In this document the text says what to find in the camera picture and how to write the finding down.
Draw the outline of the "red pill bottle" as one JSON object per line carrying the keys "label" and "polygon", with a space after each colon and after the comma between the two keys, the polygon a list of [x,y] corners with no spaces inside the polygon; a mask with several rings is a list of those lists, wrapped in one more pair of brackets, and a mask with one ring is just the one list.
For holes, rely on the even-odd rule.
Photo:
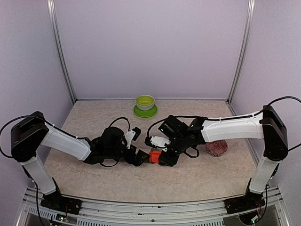
{"label": "red pill bottle", "polygon": [[159,157],[160,157],[160,155],[161,155],[161,151],[157,151],[157,150],[155,150],[155,151],[150,151],[149,152],[149,162],[150,163],[155,163],[155,164],[159,164]]}

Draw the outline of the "green weekly pill organizer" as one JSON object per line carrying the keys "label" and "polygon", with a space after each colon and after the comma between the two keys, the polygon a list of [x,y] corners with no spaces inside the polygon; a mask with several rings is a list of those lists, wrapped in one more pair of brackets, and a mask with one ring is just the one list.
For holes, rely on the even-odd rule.
{"label": "green weekly pill organizer", "polygon": [[158,149],[158,148],[152,148],[150,151],[151,152],[162,152],[162,150]]}

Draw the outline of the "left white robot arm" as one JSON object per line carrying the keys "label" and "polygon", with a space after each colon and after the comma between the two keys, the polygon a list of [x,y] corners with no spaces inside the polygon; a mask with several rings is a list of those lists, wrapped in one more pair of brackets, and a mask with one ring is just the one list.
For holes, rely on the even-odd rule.
{"label": "left white robot arm", "polygon": [[114,160],[116,163],[125,161],[138,167],[150,158],[148,153],[137,150],[132,145],[132,142],[141,133],[138,127],[123,132],[121,129],[109,125],[101,136],[90,140],[58,128],[48,122],[43,113],[36,111],[31,115],[12,119],[0,130],[3,131],[5,127],[15,121],[18,121],[18,124],[11,128],[10,133],[11,154],[7,155],[3,151],[1,154],[19,162],[29,178],[47,196],[48,203],[57,210],[66,205],[66,199],[60,195],[55,180],[50,177],[41,162],[37,154],[39,146],[56,149],[90,165],[100,164],[103,166],[105,160]]}

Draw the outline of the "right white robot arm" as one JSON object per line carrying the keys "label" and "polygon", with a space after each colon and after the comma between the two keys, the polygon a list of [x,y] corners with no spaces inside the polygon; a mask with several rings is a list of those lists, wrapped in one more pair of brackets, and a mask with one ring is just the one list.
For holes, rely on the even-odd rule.
{"label": "right white robot arm", "polygon": [[241,197],[240,204],[245,209],[252,208],[266,184],[273,176],[279,163],[291,149],[288,147],[287,129],[271,103],[254,113],[231,116],[228,118],[207,118],[192,116],[190,125],[180,121],[181,116],[170,115],[160,120],[159,130],[165,135],[147,135],[147,146],[178,156],[188,148],[228,139],[263,139],[264,152],[257,165],[255,174],[248,184],[248,193]]}

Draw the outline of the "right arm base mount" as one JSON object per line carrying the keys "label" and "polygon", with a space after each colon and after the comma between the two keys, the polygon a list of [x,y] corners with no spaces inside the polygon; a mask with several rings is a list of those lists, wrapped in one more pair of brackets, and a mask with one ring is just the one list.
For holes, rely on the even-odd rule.
{"label": "right arm base mount", "polygon": [[227,214],[256,209],[265,205],[263,198],[246,198],[244,196],[229,198],[224,201]]}

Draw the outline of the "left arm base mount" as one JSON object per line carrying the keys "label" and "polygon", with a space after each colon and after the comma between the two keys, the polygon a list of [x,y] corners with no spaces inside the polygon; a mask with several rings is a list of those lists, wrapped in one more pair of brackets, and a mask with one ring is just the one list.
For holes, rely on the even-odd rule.
{"label": "left arm base mount", "polygon": [[46,207],[51,210],[56,210],[67,214],[79,215],[82,201],[65,196],[52,198],[43,196],[40,204],[42,207]]}

